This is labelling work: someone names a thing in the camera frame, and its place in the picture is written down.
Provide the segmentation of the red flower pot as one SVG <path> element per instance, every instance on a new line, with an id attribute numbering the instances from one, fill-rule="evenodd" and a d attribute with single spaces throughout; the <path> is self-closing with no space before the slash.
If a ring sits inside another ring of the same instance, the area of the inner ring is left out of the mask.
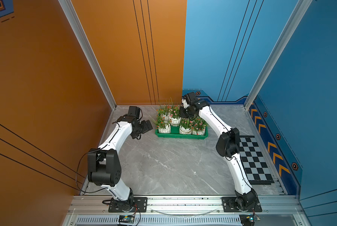
<path id="1" fill-rule="evenodd" d="M 157 110 L 158 116 L 162 117 L 164 121 L 170 122 L 171 105 L 159 105 Z"/>
<path id="2" fill-rule="evenodd" d="M 166 121 L 161 115 L 158 115 L 156 117 L 156 121 L 154 123 L 155 123 L 158 133 L 161 133 L 161 134 L 171 133 L 170 122 Z"/>

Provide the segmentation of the pink flower pot large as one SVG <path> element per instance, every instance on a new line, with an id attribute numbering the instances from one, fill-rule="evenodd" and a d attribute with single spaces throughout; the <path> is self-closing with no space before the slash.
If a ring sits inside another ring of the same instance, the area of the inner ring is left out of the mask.
<path id="1" fill-rule="evenodd" d="M 179 126 L 179 134 L 190 135 L 192 134 L 192 121 L 189 118 L 181 118 Z"/>

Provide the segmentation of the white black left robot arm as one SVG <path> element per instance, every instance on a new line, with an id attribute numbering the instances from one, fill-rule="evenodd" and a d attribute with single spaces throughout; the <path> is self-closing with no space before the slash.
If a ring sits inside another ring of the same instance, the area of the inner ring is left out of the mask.
<path id="1" fill-rule="evenodd" d="M 87 154 L 88 181 L 109 191 L 113 196 L 110 204 L 123 212 L 130 212 L 135 201 L 133 191 L 121 179 L 122 168 L 119 151 L 131 136 L 140 139 L 141 135 L 153 129 L 149 120 L 140 120 L 134 115 L 121 116 L 109 137 L 96 149 Z"/>

